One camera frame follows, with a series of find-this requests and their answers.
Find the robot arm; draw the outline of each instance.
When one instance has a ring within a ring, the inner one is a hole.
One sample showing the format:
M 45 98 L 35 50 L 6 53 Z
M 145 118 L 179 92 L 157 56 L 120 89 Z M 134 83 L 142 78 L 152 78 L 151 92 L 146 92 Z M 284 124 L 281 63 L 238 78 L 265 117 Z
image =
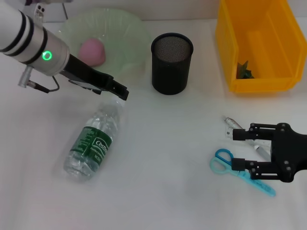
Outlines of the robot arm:
M 27 66 L 19 82 L 23 87 L 32 86 L 30 73 L 36 69 L 47 76 L 60 73 L 79 85 L 85 83 L 83 87 L 95 93 L 110 91 L 123 100 L 129 94 L 127 87 L 114 81 L 112 76 L 92 69 L 71 55 L 68 46 L 42 24 L 1 0 L 0 53 Z
M 246 161 L 233 158 L 232 170 L 248 169 L 251 179 L 280 180 L 292 182 L 294 175 L 307 170 L 307 135 L 294 132 L 290 125 L 251 124 L 248 131 L 233 130 L 233 140 L 270 140 L 271 162 Z

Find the cable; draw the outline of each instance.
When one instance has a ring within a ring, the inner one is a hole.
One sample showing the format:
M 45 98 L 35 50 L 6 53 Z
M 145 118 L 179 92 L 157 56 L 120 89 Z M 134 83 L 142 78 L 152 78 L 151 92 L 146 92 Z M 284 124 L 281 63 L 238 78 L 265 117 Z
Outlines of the cable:
M 46 87 L 40 85 L 40 84 L 37 84 L 36 82 L 34 81 L 31 81 L 29 80 L 28 82 L 28 86 L 35 89 L 35 90 L 39 90 L 41 92 L 45 92 L 45 93 L 49 93 L 49 92 L 55 92 L 55 91 L 58 91 L 59 90 L 59 83 L 57 82 L 56 78 L 54 76 L 52 76 L 54 82 L 56 83 L 57 85 L 57 88 L 56 89 L 53 89 L 53 90 L 50 90 L 50 89 L 47 89 Z
M 68 16 L 67 16 L 67 12 L 66 12 L 66 8 L 65 8 L 64 3 L 62 3 L 62 7 L 63 7 L 63 10 L 64 10 L 64 14 L 65 14 L 66 20 L 68 20 Z
M 52 76 L 54 82 L 56 83 L 57 85 L 57 88 L 56 89 L 53 89 L 53 90 L 50 90 L 50 92 L 55 92 L 55 91 L 58 91 L 59 90 L 59 83 L 57 82 L 56 78 L 54 76 Z

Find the yellow plastic bin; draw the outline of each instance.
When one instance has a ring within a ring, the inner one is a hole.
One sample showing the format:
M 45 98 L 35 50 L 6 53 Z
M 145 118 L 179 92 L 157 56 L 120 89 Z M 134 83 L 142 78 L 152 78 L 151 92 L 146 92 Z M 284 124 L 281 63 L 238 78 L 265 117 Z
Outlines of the yellow plastic bin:
M 302 79 L 307 43 L 286 0 L 221 0 L 216 41 L 232 92 L 278 92 Z M 248 61 L 254 79 L 236 79 Z

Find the pink ball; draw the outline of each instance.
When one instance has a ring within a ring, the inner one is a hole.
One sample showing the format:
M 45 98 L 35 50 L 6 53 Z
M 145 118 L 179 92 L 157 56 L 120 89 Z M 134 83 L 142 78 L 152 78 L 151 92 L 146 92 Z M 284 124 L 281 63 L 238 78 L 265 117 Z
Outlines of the pink ball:
M 78 59 L 88 66 L 100 66 L 106 61 L 104 44 L 96 38 L 86 40 L 79 51 Z

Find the green indicator light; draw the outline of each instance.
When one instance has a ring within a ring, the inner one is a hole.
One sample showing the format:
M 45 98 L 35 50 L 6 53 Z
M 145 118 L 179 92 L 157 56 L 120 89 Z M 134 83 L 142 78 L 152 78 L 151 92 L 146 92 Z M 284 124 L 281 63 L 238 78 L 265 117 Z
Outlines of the green indicator light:
M 52 59 L 52 53 L 50 51 L 45 51 L 43 53 L 43 60 L 49 61 Z

